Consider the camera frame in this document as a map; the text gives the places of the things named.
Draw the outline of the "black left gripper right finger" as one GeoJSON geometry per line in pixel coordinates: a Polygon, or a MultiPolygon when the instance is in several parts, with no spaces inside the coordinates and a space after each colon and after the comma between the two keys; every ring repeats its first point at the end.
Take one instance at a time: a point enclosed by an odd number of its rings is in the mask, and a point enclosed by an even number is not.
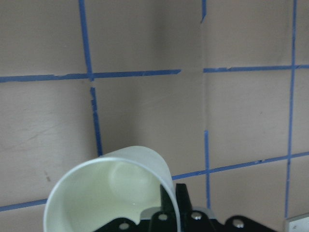
{"type": "Polygon", "coordinates": [[[200,206],[192,206],[186,184],[176,184],[176,198],[182,232],[214,232],[213,213],[200,206]]]}

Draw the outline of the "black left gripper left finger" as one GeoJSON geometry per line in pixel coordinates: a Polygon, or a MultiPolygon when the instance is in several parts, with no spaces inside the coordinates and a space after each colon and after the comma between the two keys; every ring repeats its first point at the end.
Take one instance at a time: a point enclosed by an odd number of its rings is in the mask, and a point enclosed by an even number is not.
{"type": "Polygon", "coordinates": [[[149,231],[174,232],[175,210],[167,191],[162,185],[160,185],[160,202],[159,210],[155,211],[150,218],[149,231]]]}

